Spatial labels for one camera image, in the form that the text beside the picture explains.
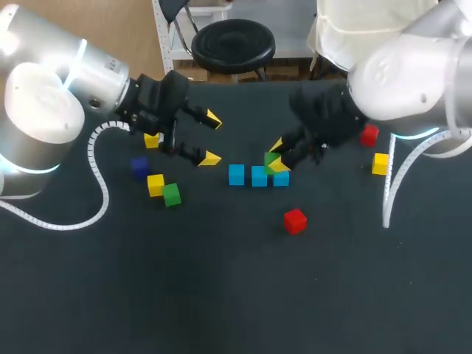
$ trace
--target white cloth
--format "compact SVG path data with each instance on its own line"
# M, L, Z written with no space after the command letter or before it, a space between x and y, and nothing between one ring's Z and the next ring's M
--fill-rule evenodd
M430 10L437 0L317 0L308 47L343 70Z

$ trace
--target toy block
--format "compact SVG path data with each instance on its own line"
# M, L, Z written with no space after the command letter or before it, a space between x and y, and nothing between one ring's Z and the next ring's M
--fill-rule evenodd
M147 177L147 188L150 197L162 196L162 187L164 186L164 175L153 175Z
M229 175L230 186L243 186L244 185L244 165L243 164L229 165L228 175Z
M269 165L280 157L279 153L265 153L264 154L264 168L266 175L274 175L276 172L272 170Z
M150 174L147 157L139 157L131 160L131 169L137 181L144 181Z
M264 166L252 166L251 182L253 187L267 187L267 175Z
M288 171L276 173L274 175L274 187L288 187L290 174Z
M386 153L376 153L372 162L372 174L386 176L389 169L389 156Z
M159 147L159 133L155 136L145 133L145 144L147 149L156 149Z
M369 148L373 148L378 138L378 128L372 124L366 124L361 134L361 144Z
M283 215L283 226L290 235L296 235L307 228L307 217L300 209L294 209Z
M164 196L165 206L171 207L181 203L180 192L177 183L168 184L162 187L162 195Z

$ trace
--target blue cube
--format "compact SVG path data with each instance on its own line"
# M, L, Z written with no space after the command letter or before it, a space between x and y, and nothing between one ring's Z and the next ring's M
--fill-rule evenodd
M288 174L288 171L283 171L274 175L274 187L288 187L289 181L290 175Z
M147 157L139 157L131 160L131 169L137 181L145 181L150 175L149 162Z
M231 164L229 165L229 185L243 186L244 185L244 165Z
M264 166L253 166L251 174L253 187L267 187L267 175Z

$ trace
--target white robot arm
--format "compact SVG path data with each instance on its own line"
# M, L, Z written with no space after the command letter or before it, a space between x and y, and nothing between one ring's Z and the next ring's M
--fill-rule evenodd
M302 125L273 146L282 156L271 167L292 170L308 156L319 162L368 120L416 145L450 130L455 139L435 144L429 155L463 151L460 128L472 128L471 35L472 1L442 0L354 67L345 83L316 97L298 89L291 108Z
M177 111L212 129L221 125L210 110L190 107L188 79L177 72L160 82L145 75L134 80L125 63L16 4L0 12L0 55L6 78L0 198L39 193L81 132L88 111L117 114L131 133L160 133L161 152L194 165L219 161L206 150L176 143Z

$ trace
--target stool seat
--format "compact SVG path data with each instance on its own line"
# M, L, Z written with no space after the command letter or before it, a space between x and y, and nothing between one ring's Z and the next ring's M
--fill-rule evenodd
M275 54L270 29L254 21L218 21L200 30L192 41L193 60L217 74L253 72L269 64Z

